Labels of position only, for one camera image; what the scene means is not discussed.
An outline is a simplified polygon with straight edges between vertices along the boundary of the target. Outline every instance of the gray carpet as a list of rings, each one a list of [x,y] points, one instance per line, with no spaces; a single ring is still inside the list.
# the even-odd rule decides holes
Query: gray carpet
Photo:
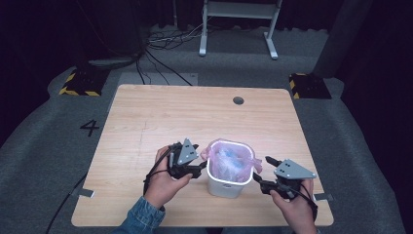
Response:
[[[324,31],[276,31],[279,59],[268,54],[262,32],[215,31],[207,53],[198,56],[199,38],[173,50],[150,52],[179,73],[196,74],[199,86],[289,89],[288,75],[311,72],[327,38]],[[159,81],[147,59],[142,71]],[[173,74],[161,65],[168,77]],[[135,65],[112,70],[101,97],[60,96],[72,68],[49,86],[51,98],[33,111],[0,150],[0,233],[44,233],[55,211],[88,171],[116,88],[126,76],[139,80]],[[322,233],[405,233],[394,193],[381,174],[363,135],[340,99],[343,84],[325,80],[333,99],[293,101],[330,202],[334,223]],[[91,136],[80,127],[96,120]],[[74,227],[77,198],[69,197],[51,233],[109,233],[111,227]],[[159,233],[196,233],[202,229],[160,229]],[[237,228],[227,233],[290,233],[282,228]]]

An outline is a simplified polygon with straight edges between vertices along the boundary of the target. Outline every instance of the stand leg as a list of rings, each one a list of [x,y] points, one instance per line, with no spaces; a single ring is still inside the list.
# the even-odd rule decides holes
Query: stand leg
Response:
[[[270,51],[270,56],[272,59],[278,59],[279,55],[277,54],[276,47],[273,42],[273,33],[276,27],[277,18],[279,17],[280,8],[282,7],[282,0],[278,0],[276,3],[276,9],[274,10],[273,19],[271,19],[270,31],[264,32],[265,41],[267,43],[268,50]]]
[[[203,34],[201,35],[200,56],[207,54],[207,0],[204,1]]]

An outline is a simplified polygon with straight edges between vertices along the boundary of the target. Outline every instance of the denim sleeve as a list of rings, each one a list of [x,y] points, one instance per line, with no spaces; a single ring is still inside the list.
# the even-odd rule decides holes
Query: denim sleeve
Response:
[[[156,209],[145,198],[140,197],[128,211],[128,216],[124,222],[112,233],[153,233],[164,217],[165,212]]]

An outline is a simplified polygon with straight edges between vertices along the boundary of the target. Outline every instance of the hand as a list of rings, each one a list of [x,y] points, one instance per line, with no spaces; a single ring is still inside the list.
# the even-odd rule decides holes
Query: hand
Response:
[[[302,185],[304,185],[304,187],[309,191],[311,195],[310,199],[313,199],[313,180],[304,179]],[[307,195],[307,192],[303,187],[301,187],[300,192]],[[294,200],[287,202],[275,190],[271,190],[270,194],[273,197],[274,203],[280,208],[280,210],[282,210],[282,215],[284,216],[286,222],[295,233],[317,233],[313,220],[313,211],[304,198],[298,196]]]
[[[168,147],[165,146],[158,150],[156,155],[155,162],[168,150]],[[165,203],[170,201],[173,196],[189,183],[189,180],[192,177],[192,174],[188,174],[178,180],[173,179],[169,173],[165,170],[168,169],[168,157],[165,157],[159,166],[155,169],[154,174],[152,175],[148,190],[143,196],[146,201],[148,201],[152,206],[159,209]]]

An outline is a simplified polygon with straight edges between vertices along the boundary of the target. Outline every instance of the black and yellow striped base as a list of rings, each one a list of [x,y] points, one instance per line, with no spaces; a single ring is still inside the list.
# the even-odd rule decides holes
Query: black and yellow striped base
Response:
[[[293,73],[289,75],[289,86],[294,98],[331,99],[322,78],[314,74]]]
[[[60,95],[101,96],[110,70],[80,72],[73,70],[61,88]]]

